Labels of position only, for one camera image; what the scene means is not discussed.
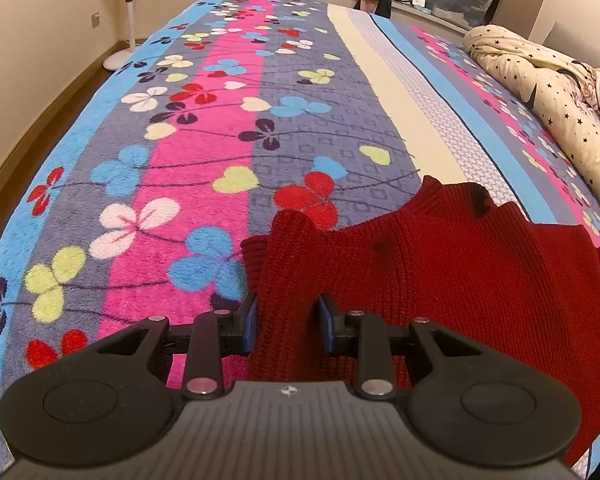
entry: logo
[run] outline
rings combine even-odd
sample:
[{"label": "logo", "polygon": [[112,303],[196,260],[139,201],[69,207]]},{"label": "logo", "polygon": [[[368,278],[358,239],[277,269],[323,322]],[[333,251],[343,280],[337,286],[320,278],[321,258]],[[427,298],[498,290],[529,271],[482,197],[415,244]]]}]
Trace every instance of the logo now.
[{"label": "logo", "polygon": [[291,384],[289,384],[287,386],[282,386],[282,388],[280,388],[279,391],[284,396],[291,397],[298,393],[300,390],[298,390],[295,386],[291,386]]}]

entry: cream stripe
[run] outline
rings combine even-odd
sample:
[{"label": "cream stripe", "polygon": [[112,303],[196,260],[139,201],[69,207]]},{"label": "cream stripe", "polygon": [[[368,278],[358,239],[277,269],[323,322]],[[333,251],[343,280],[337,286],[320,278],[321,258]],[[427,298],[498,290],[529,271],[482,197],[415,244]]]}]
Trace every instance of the cream stripe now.
[{"label": "cream stripe", "polygon": [[393,121],[422,178],[428,174],[443,184],[466,182],[445,142],[384,60],[364,40],[345,7],[328,5],[328,17],[365,74],[380,105]]}]

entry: cream quilt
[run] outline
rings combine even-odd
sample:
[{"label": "cream quilt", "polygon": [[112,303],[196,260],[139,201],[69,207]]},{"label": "cream quilt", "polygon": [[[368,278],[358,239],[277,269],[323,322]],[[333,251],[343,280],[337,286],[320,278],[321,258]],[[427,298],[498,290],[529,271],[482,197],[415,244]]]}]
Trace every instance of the cream quilt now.
[{"label": "cream quilt", "polygon": [[496,25],[469,31],[464,49],[536,114],[600,200],[600,69]]}]

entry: floral blanket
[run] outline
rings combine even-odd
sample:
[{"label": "floral blanket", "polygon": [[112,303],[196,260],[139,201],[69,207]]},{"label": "floral blanket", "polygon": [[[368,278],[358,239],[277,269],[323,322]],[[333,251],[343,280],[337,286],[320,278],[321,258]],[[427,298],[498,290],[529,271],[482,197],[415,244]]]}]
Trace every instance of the floral blanket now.
[{"label": "floral blanket", "polygon": [[[457,45],[311,0],[196,2],[97,92],[8,222],[0,395],[143,317],[236,308],[240,242],[280,208],[342,228],[400,207],[426,174],[582,223],[600,247],[569,157]],[[225,359],[227,380],[244,371]],[[600,438],[580,473],[599,461]]]}]

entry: black round pad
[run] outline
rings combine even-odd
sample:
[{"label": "black round pad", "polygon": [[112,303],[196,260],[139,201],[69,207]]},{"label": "black round pad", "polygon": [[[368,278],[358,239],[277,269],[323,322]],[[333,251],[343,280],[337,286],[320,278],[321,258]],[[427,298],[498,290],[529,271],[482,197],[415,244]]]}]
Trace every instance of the black round pad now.
[{"label": "black round pad", "polygon": [[173,417],[168,389],[127,356],[70,357],[13,383],[0,430],[15,455],[47,465],[118,462],[156,442]]},{"label": "black round pad", "polygon": [[515,384],[474,384],[462,394],[462,405],[475,418],[491,424],[515,424],[530,417],[536,400]]},{"label": "black round pad", "polygon": [[74,381],[55,386],[45,396],[45,411],[60,422],[93,422],[115,409],[118,394],[99,381]]}]

